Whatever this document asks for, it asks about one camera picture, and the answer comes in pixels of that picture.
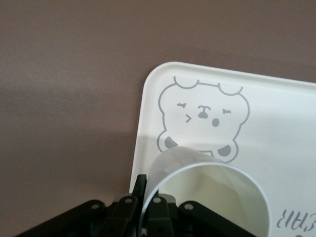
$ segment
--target white cup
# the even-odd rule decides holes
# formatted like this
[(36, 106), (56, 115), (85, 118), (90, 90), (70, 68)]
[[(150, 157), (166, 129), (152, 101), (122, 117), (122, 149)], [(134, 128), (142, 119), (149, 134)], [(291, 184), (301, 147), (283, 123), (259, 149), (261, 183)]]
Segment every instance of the white cup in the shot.
[(258, 183), (239, 168), (202, 152), (176, 147), (154, 160), (142, 214), (158, 190), (174, 196), (177, 205), (197, 201), (257, 237), (269, 236), (270, 208)]

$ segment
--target printed pattern on cup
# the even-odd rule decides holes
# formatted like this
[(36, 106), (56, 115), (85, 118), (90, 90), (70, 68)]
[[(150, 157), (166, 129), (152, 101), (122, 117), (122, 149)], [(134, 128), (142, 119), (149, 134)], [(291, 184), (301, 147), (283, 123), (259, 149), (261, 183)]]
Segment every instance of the printed pattern on cup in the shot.
[(235, 159), (236, 138), (250, 113), (242, 87), (226, 92), (220, 83), (173, 79), (158, 101), (164, 127), (157, 138), (158, 149), (186, 146), (225, 162)]

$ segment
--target brown surface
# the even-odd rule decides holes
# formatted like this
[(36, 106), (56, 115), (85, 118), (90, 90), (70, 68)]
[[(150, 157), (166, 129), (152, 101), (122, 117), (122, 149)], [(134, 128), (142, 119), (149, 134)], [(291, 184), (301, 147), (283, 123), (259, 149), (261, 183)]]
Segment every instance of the brown surface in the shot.
[(142, 86), (161, 63), (316, 82), (315, 12), (315, 1), (2, 0), (0, 236), (128, 191)]

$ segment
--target bear eye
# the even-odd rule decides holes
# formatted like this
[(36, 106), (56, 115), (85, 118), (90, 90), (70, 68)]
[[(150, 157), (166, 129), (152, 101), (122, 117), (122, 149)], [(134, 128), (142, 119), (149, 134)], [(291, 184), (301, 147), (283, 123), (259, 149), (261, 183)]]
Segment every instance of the bear eye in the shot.
[(232, 112), (230, 110), (223, 109), (223, 114), (231, 114)]
[(177, 104), (177, 106), (180, 106), (182, 108), (185, 108), (186, 105), (187, 105), (187, 103), (184, 103), (184, 104), (179, 103), (179, 104)]

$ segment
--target tray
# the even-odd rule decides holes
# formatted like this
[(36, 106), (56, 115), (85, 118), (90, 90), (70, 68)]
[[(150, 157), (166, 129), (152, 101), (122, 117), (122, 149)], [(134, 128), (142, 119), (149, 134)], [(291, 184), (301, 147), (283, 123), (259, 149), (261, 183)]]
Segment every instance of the tray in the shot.
[(144, 85), (131, 187), (162, 151), (190, 147), (260, 184), (272, 237), (314, 237), (315, 138), (315, 83), (165, 63)]

